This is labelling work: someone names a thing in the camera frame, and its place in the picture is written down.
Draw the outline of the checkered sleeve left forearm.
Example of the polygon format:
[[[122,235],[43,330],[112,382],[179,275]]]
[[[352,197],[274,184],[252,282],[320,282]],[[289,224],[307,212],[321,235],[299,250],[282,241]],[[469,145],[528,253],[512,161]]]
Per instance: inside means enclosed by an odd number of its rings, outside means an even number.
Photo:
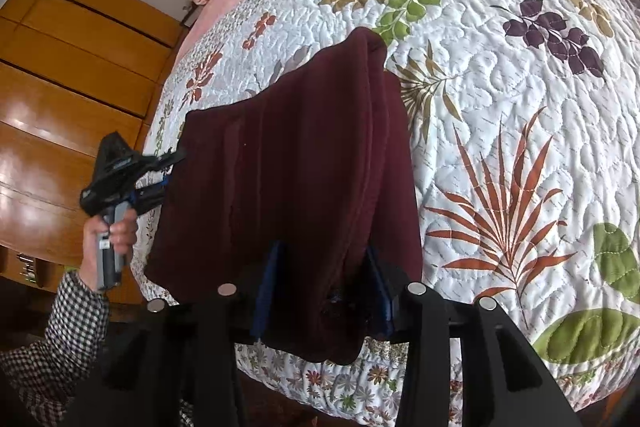
[[[102,350],[109,318],[107,298],[70,271],[58,285],[44,337],[2,353],[1,377],[38,426],[62,421]]]

